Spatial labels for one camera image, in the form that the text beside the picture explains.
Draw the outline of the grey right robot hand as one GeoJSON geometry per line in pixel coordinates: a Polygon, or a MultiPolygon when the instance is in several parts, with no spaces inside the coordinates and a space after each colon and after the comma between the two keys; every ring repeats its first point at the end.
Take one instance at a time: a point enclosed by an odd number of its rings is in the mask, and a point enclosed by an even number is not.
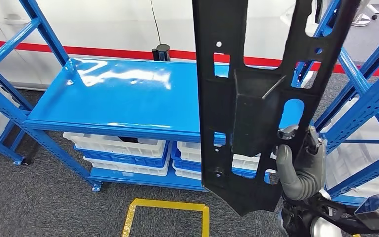
{"type": "Polygon", "coordinates": [[[301,201],[318,193],[325,183],[326,141],[319,138],[314,126],[310,126],[306,141],[293,160],[288,145],[281,144],[276,150],[276,166],[285,196],[301,201]]]}

